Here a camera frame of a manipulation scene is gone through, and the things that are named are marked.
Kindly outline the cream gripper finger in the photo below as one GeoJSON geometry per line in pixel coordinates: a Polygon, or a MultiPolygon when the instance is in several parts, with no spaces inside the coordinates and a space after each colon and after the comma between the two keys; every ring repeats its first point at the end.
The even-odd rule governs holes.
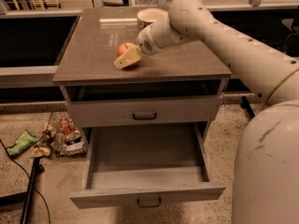
{"type": "Polygon", "coordinates": [[[142,58],[141,49],[136,46],[135,48],[135,54],[133,56],[125,57],[120,56],[114,61],[114,65],[118,69],[123,69],[132,65],[135,65],[138,61],[140,61],[142,58]]]}

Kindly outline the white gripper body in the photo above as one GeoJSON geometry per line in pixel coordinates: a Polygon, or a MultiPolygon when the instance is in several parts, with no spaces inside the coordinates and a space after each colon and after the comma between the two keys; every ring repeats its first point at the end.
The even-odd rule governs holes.
{"type": "Polygon", "coordinates": [[[151,34],[151,25],[140,31],[136,38],[136,44],[141,48],[144,54],[149,56],[155,55],[161,51],[151,34]]]}

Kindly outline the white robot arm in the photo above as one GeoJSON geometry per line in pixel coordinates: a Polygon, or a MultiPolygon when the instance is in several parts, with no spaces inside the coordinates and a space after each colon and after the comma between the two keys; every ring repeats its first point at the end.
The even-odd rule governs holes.
{"type": "Polygon", "coordinates": [[[232,224],[299,224],[299,62],[216,20],[201,0],[173,0],[114,64],[189,39],[204,42],[267,105],[240,137],[232,224]]]}

